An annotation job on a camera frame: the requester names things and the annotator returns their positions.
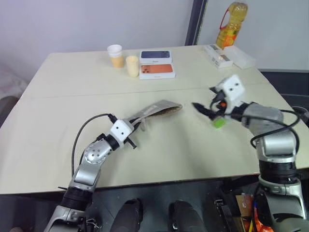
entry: yellow bottle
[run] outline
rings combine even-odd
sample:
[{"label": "yellow bottle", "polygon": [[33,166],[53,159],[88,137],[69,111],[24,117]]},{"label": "yellow bottle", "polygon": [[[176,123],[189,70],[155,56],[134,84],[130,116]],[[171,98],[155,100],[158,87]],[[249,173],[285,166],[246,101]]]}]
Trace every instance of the yellow bottle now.
[{"label": "yellow bottle", "polygon": [[[222,23],[227,12],[230,12],[230,19],[224,27]],[[232,3],[226,10],[220,25],[220,32],[217,37],[216,44],[224,49],[227,46],[232,46],[241,28],[241,23],[246,17],[248,5],[242,2]]]}]

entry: cable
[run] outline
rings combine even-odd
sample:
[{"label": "cable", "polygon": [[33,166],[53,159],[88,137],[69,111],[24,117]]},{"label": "cable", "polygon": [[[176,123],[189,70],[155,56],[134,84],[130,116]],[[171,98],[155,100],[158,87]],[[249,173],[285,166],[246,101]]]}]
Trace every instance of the cable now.
[{"label": "cable", "polygon": [[296,148],[296,153],[298,152],[298,149],[299,149],[299,137],[298,137],[298,134],[295,132],[295,130],[292,129],[292,127],[295,126],[295,125],[300,121],[300,117],[299,117],[299,115],[298,115],[297,113],[295,113],[294,111],[289,111],[289,110],[281,110],[281,111],[282,111],[282,112],[286,112],[286,113],[290,113],[290,114],[294,114],[294,115],[297,117],[296,120],[295,120],[292,124],[290,124],[290,125],[286,125],[286,124],[284,124],[284,123],[282,123],[282,122],[277,121],[276,123],[282,125],[283,127],[280,128],[280,129],[272,130],[272,131],[269,131],[269,132],[266,132],[266,133],[262,133],[262,134],[259,134],[259,135],[255,136],[255,137],[253,137],[253,138],[250,140],[250,144],[251,144],[254,148],[255,148],[254,141],[255,141],[256,139],[259,139],[259,138],[261,138],[261,137],[264,137],[264,136],[267,136],[267,135],[270,135],[270,134],[278,133],[278,132],[281,132],[281,131],[290,130],[290,131],[294,134],[294,136],[295,136],[295,140],[296,140],[296,146],[295,146],[295,148]]},{"label": "cable", "polygon": [[246,118],[251,118],[251,119],[259,119],[259,120],[265,120],[265,121],[269,121],[269,122],[273,122],[273,123],[277,123],[279,125],[282,125],[283,127],[280,128],[280,129],[277,129],[277,130],[272,130],[272,131],[269,131],[269,132],[266,132],[266,133],[262,133],[262,134],[259,134],[255,137],[253,137],[251,140],[250,140],[250,144],[256,148],[255,144],[254,144],[254,141],[258,138],[261,138],[261,137],[264,137],[264,136],[267,136],[267,135],[270,135],[270,134],[274,134],[274,133],[278,133],[278,132],[281,132],[281,131],[285,131],[285,130],[290,130],[294,136],[295,136],[295,140],[296,140],[296,152],[298,152],[298,149],[299,149],[299,137],[297,135],[297,133],[295,132],[295,130],[292,129],[293,126],[295,126],[299,121],[300,121],[300,117],[299,115],[294,112],[294,111],[290,111],[290,110],[280,110],[282,112],[285,112],[285,113],[290,113],[290,114],[293,114],[295,115],[297,118],[296,120],[290,124],[290,125],[286,125],[284,124],[283,122],[280,122],[278,120],[274,120],[274,119],[270,119],[270,118],[266,118],[266,117],[259,117],[259,116],[252,116],[252,115],[240,115],[240,114],[224,114],[226,116],[234,116],[234,117],[238,117],[238,118],[243,118],[243,117],[246,117]]},{"label": "cable", "polygon": [[308,112],[309,113],[309,111],[305,108],[305,107],[301,107],[301,106],[292,106],[292,108],[294,109],[294,108],[296,108],[296,109],[302,109],[302,110],[304,110],[305,112]]},{"label": "cable", "polygon": [[252,197],[251,217],[252,217],[252,224],[253,224],[253,228],[254,228],[255,232],[257,231],[257,229],[256,229],[256,223],[255,223],[255,217],[254,217],[254,202],[255,202],[255,198],[256,198],[256,195],[257,195],[257,192],[258,192],[260,186],[261,186],[261,184],[258,183],[256,188],[255,188],[253,197]]},{"label": "cable", "polygon": [[281,93],[282,96],[309,98],[309,95]]},{"label": "cable", "polygon": [[217,92],[217,93],[216,93],[216,96],[211,100],[211,104],[210,104],[210,106],[209,106],[210,110],[213,110],[213,109],[212,109],[212,106],[213,106],[215,103],[220,102],[220,101],[222,101],[222,100],[224,100],[224,99],[225,99],[225,94],[223,93],[223,91],[221,90],[221,91]]},{"label": "cable", "polygon": [[85,150],[82,152],[81,158],[79,159],[79,165],[81,165],[82,161],[83,161],[83,154],[84,154]]},{"label": "cable", "polygon": [[96,115],[93,116],[92,118],[88,119],[83,125],[82,127],[79,129],[76,138],[74,140],[74,144],[73,144],[73,148],[72,148],[72,156],[71,156],[71,171],[72,171],[72,176],[74,175],[74,156],[75,156],[75,149],[76,149],[76,144],[77,144],[77,140],[79,138],[79,136],[81,135],[82,130],[84,129],[84,127],[93,119],[96,119],[98,117],[103,117],[103,116],[108,116],[109,118],[113,117],[112,114],[101,114],[101,115]]}]

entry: yellow cup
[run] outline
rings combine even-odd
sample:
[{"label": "yellow cup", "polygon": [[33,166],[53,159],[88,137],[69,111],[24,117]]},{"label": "yellow cup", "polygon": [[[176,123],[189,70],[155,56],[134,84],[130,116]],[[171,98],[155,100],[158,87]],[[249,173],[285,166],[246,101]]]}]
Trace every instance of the yellow cup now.
[{"label": "yellow cup", "polygon": [[124,56],[122,55],[122,46],[113,44],[107,47],[107,52],[112,60],[112,65],[115,68],[122,68],[124,66]]},{"label": "yellow cup", "polygon": [[126,67],[131,77],[137,77],[140,72],[139,58],[137,56],[128,56],[126,58]]}]

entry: bottle handle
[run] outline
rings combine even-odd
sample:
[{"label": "bottle handle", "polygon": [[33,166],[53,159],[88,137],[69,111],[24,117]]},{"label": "bottle handle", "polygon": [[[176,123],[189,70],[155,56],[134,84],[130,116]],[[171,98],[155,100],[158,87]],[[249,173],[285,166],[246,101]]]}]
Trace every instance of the bottle handle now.
[{"label": "bottle handle", "polygon": [[226,25],[225,25],[224,27],[222,27],[222,23],[223,23],[223,20],[224,20],[224,18],[225,18],[225,16],[226,16],[226,13],[227,13],[227,12],[228,12],[228,8],[227,8],[227,10],[226,10],[225,14],[223,15],[222,20],[221,20],[220,30],[221,30],[221,29],[224,29],[224,28],[226,27]]}]

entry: white box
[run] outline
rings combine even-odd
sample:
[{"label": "white box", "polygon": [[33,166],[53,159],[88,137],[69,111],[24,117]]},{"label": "white box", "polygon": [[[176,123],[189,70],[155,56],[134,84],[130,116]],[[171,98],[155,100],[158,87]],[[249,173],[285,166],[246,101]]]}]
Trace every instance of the white box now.
[{"label": "white box", "polygon": [[226,55],[224,55],[223,50],[219,48],[216,44],[206,45],[204,46],[204,50],[210,61],[217,68],[226,68],[233,65],[233,61],[231,61]]},{"label": "white box", "polygon": [[[148,52],[149,58],[142,57],[142,53],[144,52]],[[140,64],[170,64],[170,63],[172,63],[172,53],[170,50],[140,52]]]},{"label": "white box", "polygon": [[241,51],[235,45],[223,49],[224,54],[231,59],[241,69],[247,69],[255,66],[255,59],[247,53]]},{"label": "white box", "polygon": [[172,72],[162,72],[162,73],[143,73],[140,65],[140,80],[150,80],[150,79],[169,79],[175,77],[175,70],[172,64]]}]

